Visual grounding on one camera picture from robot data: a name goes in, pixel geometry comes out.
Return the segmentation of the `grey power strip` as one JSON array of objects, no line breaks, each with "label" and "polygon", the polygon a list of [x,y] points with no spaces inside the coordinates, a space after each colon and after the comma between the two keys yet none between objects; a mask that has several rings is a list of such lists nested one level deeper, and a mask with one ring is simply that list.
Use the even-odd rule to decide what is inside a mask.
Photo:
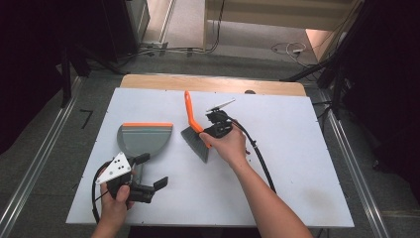
[{"label": "grey power strip", "polygon": [[164,52],[167,50],[167,43],[152,42],[152,43],[141,43],[140,52],[142,54]]}]

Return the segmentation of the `grey cabinet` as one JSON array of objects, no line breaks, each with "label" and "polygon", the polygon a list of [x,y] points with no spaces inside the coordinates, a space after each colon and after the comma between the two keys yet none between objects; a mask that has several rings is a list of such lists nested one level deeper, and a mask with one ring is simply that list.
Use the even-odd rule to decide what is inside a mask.
[{"label": "grey cabinet", "polygon": [[144,38],[150,21],[147,0],[126,0],[126,7],[136,44],[139,45]]}]

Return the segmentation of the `grey dustpan with orange edge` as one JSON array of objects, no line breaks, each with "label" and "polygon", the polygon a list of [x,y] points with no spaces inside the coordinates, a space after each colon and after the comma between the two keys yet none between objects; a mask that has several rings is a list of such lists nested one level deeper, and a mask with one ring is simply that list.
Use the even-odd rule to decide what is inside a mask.
[{"label": "grey dustpan with orange edge", "polygon": [[149,153],[159,154],[170,139],[172,123],[126,122],[117,132],[117,144],[128,159]]}]

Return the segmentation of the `black metal stand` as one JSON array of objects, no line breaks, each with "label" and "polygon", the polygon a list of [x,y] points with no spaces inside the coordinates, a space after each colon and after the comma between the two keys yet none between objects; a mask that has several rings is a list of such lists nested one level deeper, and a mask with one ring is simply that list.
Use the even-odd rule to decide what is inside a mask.
[{"label": "black metal stand", "polygon": [[62,76],[61,108],[65,108],[71,99],[70,61],[67,55],[67,47],[64,47],[61,51],[61,76]]}]

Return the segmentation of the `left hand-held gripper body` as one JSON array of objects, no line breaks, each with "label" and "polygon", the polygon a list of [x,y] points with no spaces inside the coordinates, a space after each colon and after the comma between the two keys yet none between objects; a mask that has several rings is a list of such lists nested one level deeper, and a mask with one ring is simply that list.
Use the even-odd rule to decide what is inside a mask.
[{"label": "left hand-held gripper body", "polygon": [[150,203],[155,194],[153,186],[141,184],[139,171],[133,170],[141,168],[143,164],[133,165],[132,159],[128,159],[123,152],[120,152],[108,165],[105,171],[95,181],[96,184],[107,184],[107,190],[113,198],[121,185],[126,184],[130,187],[129,199],[134,202]]}]

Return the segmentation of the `black curtain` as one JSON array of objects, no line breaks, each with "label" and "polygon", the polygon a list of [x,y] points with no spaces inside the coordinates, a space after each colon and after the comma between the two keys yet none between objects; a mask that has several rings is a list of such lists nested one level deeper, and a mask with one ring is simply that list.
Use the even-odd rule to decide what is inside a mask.
[{"label": "black curtain", "polygon": [[420,204],[420,0],[364,0],[341,54],[343,103]]},{"label": "black curtain", "polygon": [[0,154],[62,91],[61,51],[90,74],[89,59],[114,66],[135,50],[126,0],[0,0]]}]

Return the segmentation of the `orange brush with grey bristles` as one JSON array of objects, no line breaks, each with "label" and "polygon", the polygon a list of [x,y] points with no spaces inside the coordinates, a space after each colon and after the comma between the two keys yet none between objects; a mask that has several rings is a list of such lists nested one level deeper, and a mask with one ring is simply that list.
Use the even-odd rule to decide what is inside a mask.
[{"label": "orange brush with grey bristles", "polygon": [[199,137],[199,134],[203,132],[204,129],[194,119],[192,100],[190,93],[187,90],[184,91],[184,103],[188,127],[181,131],[181,136],[201,161],[206,163],[208,161],[210,146],[204,143]]}]

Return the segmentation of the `light brown panel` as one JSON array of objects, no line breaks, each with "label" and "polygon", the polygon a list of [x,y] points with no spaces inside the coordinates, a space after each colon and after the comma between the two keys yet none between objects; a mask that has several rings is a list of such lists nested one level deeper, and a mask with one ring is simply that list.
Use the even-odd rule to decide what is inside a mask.
[{"label": "light brown panel", "polygon": [[306,29],[305,33],[317,61],[325,60],[338,41],[337,31]]}]

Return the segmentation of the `aluminium floor rail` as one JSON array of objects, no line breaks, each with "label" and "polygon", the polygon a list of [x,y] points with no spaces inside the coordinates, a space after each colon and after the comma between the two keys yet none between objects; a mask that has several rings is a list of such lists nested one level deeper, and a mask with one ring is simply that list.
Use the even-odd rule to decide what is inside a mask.
[{"label": "aluminium floor rail", "polygon": [[331,124],[336,140],[344,156],[344,161],[347,164],[347,168],[355,185],[373,236],[375,238],[390,238],[380,211],[368,187],[365,176],[358,164],[353,148],[349,143],[348,137],[342,126],[342,122],[336,118],[331,109],[328,110],[327,114],[328,121]]},{"label": "aluminium floor rail", "polygon": [[73,94],[70,96],[67,104],[60,108],[50,126],[50,129],[43,139],[37,153],[32,158],[32,161],[24,173],[23,178],[18,183],[17,188],[12,193],[11,198],[7,202],[5,211],[0,218],[0,238],[7,238],[11,233],[15,222],[17,221],[25,203],[27,202],[35,183],[38,180],[50,153],[65,125],[74,104],[79,96],[80,90],[86,81],[85,77],[78,76],[73,84],[71,90]]}]

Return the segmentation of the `person's right hand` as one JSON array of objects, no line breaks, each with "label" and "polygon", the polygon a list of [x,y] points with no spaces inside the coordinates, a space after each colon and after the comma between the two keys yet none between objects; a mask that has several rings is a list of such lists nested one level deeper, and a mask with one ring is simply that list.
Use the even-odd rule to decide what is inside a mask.
[{"label": "person's right hand", "polygon": [[246,138],[243,132],[234,126],[232,131],[223,138],[214,138],[207,133],[200,133],[203,142],[214,147],[220,157],[236,170],[247,164]]}]

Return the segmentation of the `wooden table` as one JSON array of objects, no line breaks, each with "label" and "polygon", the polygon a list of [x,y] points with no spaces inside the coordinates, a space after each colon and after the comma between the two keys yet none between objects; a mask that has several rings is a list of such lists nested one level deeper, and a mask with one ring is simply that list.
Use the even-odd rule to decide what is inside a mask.
[{"label": "wooden table", "polygon": [[190,90],[206,92],[246,93],[263,95],[305,96],[304,86],[299,82],[260,81],[234,77],[181,75],[181,74],[127,74],[123,88],[161,90]]}]

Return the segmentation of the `white table mat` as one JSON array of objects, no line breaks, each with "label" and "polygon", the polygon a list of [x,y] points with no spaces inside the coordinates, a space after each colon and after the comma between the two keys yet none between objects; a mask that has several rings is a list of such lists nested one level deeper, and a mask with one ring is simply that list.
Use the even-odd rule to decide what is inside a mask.
[{"label": "white table mat", "polygon": [[[238,120],[256,144],[249,163],[271,179],[277,195],[309,227],[351,227],[354,222],[306,96],[197,92],[191,94],[194,117],[208,125],[207,109],[234,99],[226,112]],[[91,224],[93,177],[120,149],[117,131],[125,122],[170,122],[172,135],[163,150],[146,162],[142,181],[168,177],[150,203],[136,204],[127,216],[133,225],[252,226],[255,221],[241,186],[216,151],[203,163],[181,136],[188,123],[184,94],[173,90],[118,88],[114,91],[67,221]]]}]

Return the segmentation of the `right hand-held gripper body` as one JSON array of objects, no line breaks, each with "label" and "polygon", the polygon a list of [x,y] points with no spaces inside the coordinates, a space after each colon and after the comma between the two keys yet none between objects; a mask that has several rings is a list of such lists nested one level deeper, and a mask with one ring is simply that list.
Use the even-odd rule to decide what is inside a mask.
[{"label": "right hand-held gripper body", "polygon": [[223,107],[234,102],[234,99],[228,100],[224,103],[218,104],[206,110],[206,116],[212,123],[210,127],[215,129],[217,139],[223,138],[232,130],[232,121],[228,114],[222,110]]}]

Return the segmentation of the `person's left hand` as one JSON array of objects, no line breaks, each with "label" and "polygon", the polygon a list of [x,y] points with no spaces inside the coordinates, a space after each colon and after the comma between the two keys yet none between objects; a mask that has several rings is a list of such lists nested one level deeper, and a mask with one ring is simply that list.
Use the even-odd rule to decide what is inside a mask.
[{"label": "person's left hand", "polygon": [[129,199],[130,187],[126,184],[120,186],[117,195],[113,198],[105,194],[101,198],[101,217],[99,225],[108,230],[119,230],[124,224],[128,210],[134,205]]}]

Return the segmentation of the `light wooden shelf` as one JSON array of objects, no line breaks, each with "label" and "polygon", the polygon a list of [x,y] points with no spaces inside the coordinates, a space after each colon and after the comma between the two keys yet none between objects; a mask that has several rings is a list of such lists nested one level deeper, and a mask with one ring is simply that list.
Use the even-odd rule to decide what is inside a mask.
[{"label": "light wooden shelf", "polygon": [[340,38],[364,0],[205,0],[203,46],[207,45],[207,21],[224,21],[300,28],[330,33],[314,47],[326,53]]}]

